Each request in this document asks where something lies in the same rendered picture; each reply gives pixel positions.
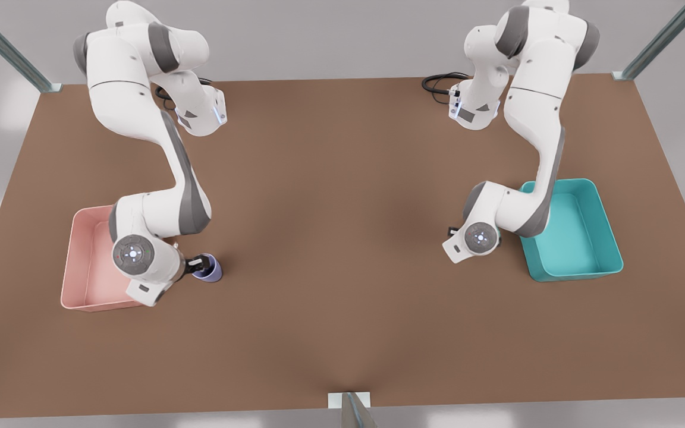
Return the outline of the blue cup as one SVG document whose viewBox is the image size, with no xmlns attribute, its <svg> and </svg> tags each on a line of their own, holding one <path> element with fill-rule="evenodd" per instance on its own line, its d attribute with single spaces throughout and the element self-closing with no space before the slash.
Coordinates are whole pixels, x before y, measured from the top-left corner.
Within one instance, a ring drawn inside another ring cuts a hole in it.
<svg viewBox="0 0 685 428">
<path fill-rule="evenodd" d="M 223 275 L 220 263 L 211 254 L 199 254 L 189 265 L 194 269 L 192 275 L 203 282 L 218 282 Z"/>
</svg>

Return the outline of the pink plastic box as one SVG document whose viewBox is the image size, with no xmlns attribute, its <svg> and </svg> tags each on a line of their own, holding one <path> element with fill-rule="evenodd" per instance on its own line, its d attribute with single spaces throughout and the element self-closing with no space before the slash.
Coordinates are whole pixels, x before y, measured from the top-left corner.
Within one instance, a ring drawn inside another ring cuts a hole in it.
<svg viewBox="0 0 685 428">
<path fill-rule="evenodd" d="M 126 294 L 130 280 L 111 260 L 111 209 L 87 207 L 74 214 L 61 291 L 65 309 L 96 312 L 141 306 Z"/>
</svg>

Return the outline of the teal plastic box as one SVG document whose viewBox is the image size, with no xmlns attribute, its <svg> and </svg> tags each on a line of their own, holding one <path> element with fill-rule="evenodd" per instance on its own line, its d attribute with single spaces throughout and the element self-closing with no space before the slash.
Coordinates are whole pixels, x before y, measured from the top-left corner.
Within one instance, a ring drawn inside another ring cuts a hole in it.
<svg viewBox="0 0 685 428">
<path fill-rule="evenodd" d="M 538 282 L 596 279 L 624 266 L 598 189 L 586 178 L 555 182 L 544 232 L 521 245 Z"/>
</svg>

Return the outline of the silver frame post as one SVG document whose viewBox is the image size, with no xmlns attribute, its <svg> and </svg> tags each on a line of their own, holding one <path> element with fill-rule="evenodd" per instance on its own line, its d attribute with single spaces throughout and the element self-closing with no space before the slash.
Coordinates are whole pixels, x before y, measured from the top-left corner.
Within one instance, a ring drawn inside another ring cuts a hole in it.
<svg viewBox="0 0 685 428">
<path fill-rule="evenodd" d="M 62 84 L 49 81 L 2 33 L 0 56 L 41 94 L 56 94 L 62 90 Z"/>
<path fill-rule="evenodd" d="M 379 428 L 370 414 L 370 392 L 331 392 L 327 407 L 341 411 L 340 428 Z"/>
<path fill-rule="evenodd" d="M 633 81 L 685 29 L 685 4 L 652 40 L 621 71 L 612 71 L 615 81 Z"/>
</svg>

